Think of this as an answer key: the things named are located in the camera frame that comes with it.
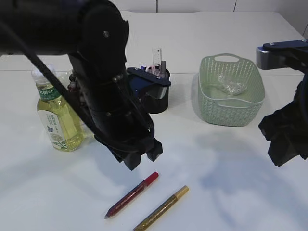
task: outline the pen cap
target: pen cap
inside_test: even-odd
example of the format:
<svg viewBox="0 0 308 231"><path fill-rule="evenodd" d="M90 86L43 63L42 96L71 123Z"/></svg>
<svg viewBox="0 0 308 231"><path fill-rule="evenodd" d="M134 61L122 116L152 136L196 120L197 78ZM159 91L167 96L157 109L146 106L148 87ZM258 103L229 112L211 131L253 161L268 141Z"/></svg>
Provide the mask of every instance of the pen cap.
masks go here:
<svg viewBox="0 0 308 231"><path fill-rule="evenodd" d="M145 181L146 185L150 185L157 178L158 178L158 173L154 172L147 179L145 179L144 181Z"/></svg>
<svg viewBox="0 0 308 231"><path fill-rule="evenodd" d="M174 195L177 197L177 199L180 199L183 195L185 195L189 191L189 188L187 186L184 186L180 190L178 190Z"/></svg>

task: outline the yellow liquid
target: yellow liquid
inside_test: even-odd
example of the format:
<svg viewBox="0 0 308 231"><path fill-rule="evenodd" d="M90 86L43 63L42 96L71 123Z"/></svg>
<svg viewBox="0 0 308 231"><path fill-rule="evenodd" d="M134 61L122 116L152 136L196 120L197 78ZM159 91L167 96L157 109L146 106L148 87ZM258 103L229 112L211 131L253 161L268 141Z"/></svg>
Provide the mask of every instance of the yellow liquid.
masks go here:
<svg viewBox="0 0 308 231"><path fill-rule="evenodd" d="M38 90L53 88L52 84L37 84ZM80 126L80 119L68 102L62 97L50 101L39 99L37 111L49 111L58 116L58 120L66 140L67 149L56 148L64 152L72 152L77 149L83 141L83 131Z"/></svg>

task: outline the white wall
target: white wall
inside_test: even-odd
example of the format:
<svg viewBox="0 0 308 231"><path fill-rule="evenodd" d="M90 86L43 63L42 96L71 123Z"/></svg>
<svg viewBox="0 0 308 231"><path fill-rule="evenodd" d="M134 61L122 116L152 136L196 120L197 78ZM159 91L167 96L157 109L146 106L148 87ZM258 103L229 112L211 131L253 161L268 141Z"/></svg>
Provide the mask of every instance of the white wall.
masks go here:
<svg viewBox="0 0 308 231"><path fill-rule="evenodd" d="M234 4L235 0L158 0L158 11L233 11Z"/></svg>
<svg viewBox="0 0 308 231"><path fill-rule="evenodd" d="M235 10L279 12L302 35L308 22L308 0L237 0Z"/></svg>
<svg viewBox="0 0 308 231"><path fill-rule="evenodd" d="M233 11L234 6L235 0L158 0L159 12ZM302 35L308 23L308 0L237 0L235 11L279 12Z"/></svg>
<svg viewBox="0 0 308 231"><path fill-rule="evenodd" d="M110 0L122 11L156 12L156 0Z"/></svg>

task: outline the bottle label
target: bottle label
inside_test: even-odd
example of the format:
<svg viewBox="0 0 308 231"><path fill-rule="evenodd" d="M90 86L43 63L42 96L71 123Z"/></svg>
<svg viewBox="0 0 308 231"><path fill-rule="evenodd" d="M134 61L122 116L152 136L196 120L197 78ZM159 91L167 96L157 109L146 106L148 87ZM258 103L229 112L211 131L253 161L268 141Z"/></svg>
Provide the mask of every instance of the bottle label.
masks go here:
<svg viewBox="0 0 308 231"><path fill-rule="evenodd" d="M45 127L52 145L56 149L67 150L66 140L58 116L52 112L39 110L38 115Z"/></svg>
<svg viewBox="0 0 308 231"><path fill-rule="evenodd" d="M44 101L54 100L60 96L60 93L54 87L49 89L38 89L38 90L40 98Z"/></svg>

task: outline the white table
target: white table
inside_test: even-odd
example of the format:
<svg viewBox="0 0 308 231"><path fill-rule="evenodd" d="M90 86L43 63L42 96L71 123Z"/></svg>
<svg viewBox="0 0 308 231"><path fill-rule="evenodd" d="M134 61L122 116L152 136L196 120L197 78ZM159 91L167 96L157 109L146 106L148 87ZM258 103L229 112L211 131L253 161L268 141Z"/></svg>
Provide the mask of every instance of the white table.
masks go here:
<svg viewBox="0 0 308 231"><path fill-rule="evenodd" d="M307 230L308 163L297 157L275 167L267 155L269 143L257 127L263 116L292 100L302 75L289 69L262 71L263 107L247 127L228 128L200 118L194 74L202 56L232 52L255 60L257 45L301 36L275 13L123 15L133 33L128 45L130 64L138 65L143 57L150 61L152 46L157 43L171 72L187 73L172 75L169 109L152 116L164 153L153 163L144 156L131 172L96 141L70 154L54 150L35 110L38 94L29 72L32 66L21 56L2 57L0 230L128 231L183 185L190 187L189 193L148 230ZM153 18L164 19L172 33L151 37L137 30L141 24L153 25ZM208 33L197 28L201 19ZM183 24L195 33L191 43L202 49L194 49L185 33L177 36L178 45L164 39L180 35ZM231 26L233 30L226 33ZM268 34L251 29L249 43L245 30L253 27L263 27ZM243 44L242 49L235 40ZM183 52L177 46L183 46ZM58 71L69 69L68 63L62 63L64 57L44 59ZM145 193L115 218L102 218L110 206L154 171L160 177Z"/></svg>

